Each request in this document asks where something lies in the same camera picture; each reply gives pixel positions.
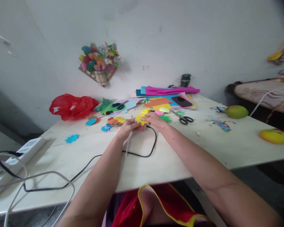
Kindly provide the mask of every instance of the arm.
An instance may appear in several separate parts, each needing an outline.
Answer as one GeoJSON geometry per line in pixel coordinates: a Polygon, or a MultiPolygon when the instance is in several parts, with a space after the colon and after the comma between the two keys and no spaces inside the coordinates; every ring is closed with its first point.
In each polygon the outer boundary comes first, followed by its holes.
{"type": "Polygon", "coordinates": [[[134,119],[126,120],[117,135],[92,168],[58,226],[101,226],[105,211],[115,192],[122,147],[132,130],[144,127],[134,119]]]}
{"type": "Polygon", "coordinates": [[[229,226],[282,226],[283,219],[215,157],[155,113],[146,116],[141,119],[162,133],[229,226]]]}

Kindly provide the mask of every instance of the green paper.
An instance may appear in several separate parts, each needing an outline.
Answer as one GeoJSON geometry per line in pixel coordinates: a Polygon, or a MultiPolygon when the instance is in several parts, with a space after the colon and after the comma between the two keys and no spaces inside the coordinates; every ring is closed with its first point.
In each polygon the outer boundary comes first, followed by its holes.
{"type": "Polygon", "coordinates": [[[112,107],[114,102],[109,101],[108,99],[103,98],[101,114],[104,114],[107,111],[120,111],[124,110],[126,107],[124,106],[122,109],[117,109],[118,107],[112,107]]]}
{"type": "Polygon", "coordinates": [[[184,116],[184,112],[182,111],[177,111],[177,114],[179,114],[180,116],[184,116]]]}
{"type": "Polygon", "coordinates": [[[169,119],[168,116],[164,116],[164,115],[159,115],[160,118],[162,118],[164,121],[166,121],[167,123],[171,122],[171,119],[169,119]]]}

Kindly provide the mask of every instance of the forearm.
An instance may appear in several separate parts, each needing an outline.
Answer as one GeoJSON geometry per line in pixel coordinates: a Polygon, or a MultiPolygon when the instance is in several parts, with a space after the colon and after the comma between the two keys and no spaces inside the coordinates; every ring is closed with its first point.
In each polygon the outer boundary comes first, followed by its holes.
{"type": "Polygon", "coordinates": [[[77,226],[78,221],[85,220],[89,225],[91,220],[102,223],[117,185],[123,142],[118,135],[113,138],[71,202],[61,226],[72,226],[70,222],[73,221],[77,226]]]}

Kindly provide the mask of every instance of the white cable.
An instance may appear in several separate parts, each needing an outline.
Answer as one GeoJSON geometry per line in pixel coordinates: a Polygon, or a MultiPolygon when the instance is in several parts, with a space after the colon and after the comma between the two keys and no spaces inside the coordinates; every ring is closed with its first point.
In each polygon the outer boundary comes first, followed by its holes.
{"type": "Polygon", "coordinates": [[[269,93],[273,92],[273,91],[278,91],[278,90],[282,90],[284,88],[278,88],[278,89],[275,89],[275,90],[272,90],[272,91],[269,91],[267,92],[266,94],[264,94],[262,96],[262,98],[260,99],[260,101],[258,102],[258,104],[256,105],[256,107],[253,109],[253,111],[251,112],[251,114],[249,115],[250,117],[253,115],[253,113],[256,111],[256,109],[258,108],[258,106],[261,104],[261,102],[263,101],[263,99],[265,98],[266,95],[268,95],[269,93]]]}
{"type": "Polygon", "coordinates": [[[54,174],[59,175],[60,177],[62,177],[64,180],[66,180],[66,181],[73,187],[73,192],[72,192],[72,194],[71,194],[69,200],[67,201],[66,205],[65,205],[64,208],[62,209],[61,213],[59,214],[59,216],[58,216],[58,218],[56,219],[56,221],[54,222],[54,224],[52,225],[52,227],[54,227],[55,224],[57,223],[57,221],[60,219],[61,215],[63,214],[64,210],[66,209],[66,207],[67,207],[68,204],[70,203],[70,201],[71,201],[71,199],[72,199],[72,197],[73,197],[73,195],[74,195],[74,193],[75,193],[75,186],[74,186],[74,184],[73,184],[70,180],[68,180],[65,176],[63,176],[61,173],[56,172],[56,171],[48,171],[48,172],[44,172],[44,173],[40,173],[40,174],[36,174],[36,175],[30,176],[30,177],[27,177],[28,171],[27,171],[25,165],[21,162],[21,160],[20,160],[18,157],[16,157],[15,155],[12,155],[12,154],[7,154],[7,153],[0,153],[0,155],[10,156],[10,157],[13,157],[13,158],[17,159],[17,160],[20,162],[20,164],[23,166],[23,168],[24,168],[24,170],[25,170],[25,172],[26,172],[25,178],[19,179],[19,180],[15,180],[15,181],[13,181],[13,182],[10,182],[10,183],[8,183],[8,184],[4,184],[4,185],[1,185],[1,186],[0,186],[0,188],[2,188],[2,187],[6,187],[6,186],[9,186],[9,185],[15,184],[15,183],[22,182],[21,187],[19,188],[19,190],[18,190],[16,196],[14,197],[14,199],[13,199],[11,205],[9,206],[9,209],[8,209],[7,212],[6,212],[5,219],[4,219],[4,227],[7,227],[7,225],[8,225],[9,212],[11,211],[11,207],[13,206],[14,201],[16,200],[16,198],[17,198],[17,196],[18,196],[18,194],[19,194],[19,192],[20,192],[20,190],[21,190],[23,184],[25,183],[25,181],[26,181],[26,180],[29,180],[29,179],[32,179],[32,178],[35,178],[35,177],[39,177],[39,176],[45,175],[45,174],[49,174],[49,173],[54,173],[54,174]]]}
{"type": "Polygon", "coordinates": [[[127,139],[127,145],[126,145],[126,151],[125,151],[125,158],[127,157],[127,153],[128,153],[128,149],[129,149],[129,142],[130,142],[130,138],[132,136],[133,132],[131,131],[129,136],[128,136],[128,139],[127,139]]]}

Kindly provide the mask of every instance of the power strip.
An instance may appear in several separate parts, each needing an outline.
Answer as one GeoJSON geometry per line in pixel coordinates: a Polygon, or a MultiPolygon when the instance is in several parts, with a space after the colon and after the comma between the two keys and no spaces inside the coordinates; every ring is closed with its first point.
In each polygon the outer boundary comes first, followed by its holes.
{"type": "MultiPolygon", "coordinates": [[[[36,153],[37,151],[45,144],[46,140],[44,138],[36,138],[28,141],[23,147],[21,147],[17,152],[23,153],[19,159],[23,164],[26,164],[36,153]]],[[[11,170],[14,174],[18,174],[22,169],[21,164],[17,159],[9,158],[3,164],[11,170]]],[[[14,177],[9,175],[2,167],[0,166],[0,186],[6,183],[9,183],[14,177]]]]}

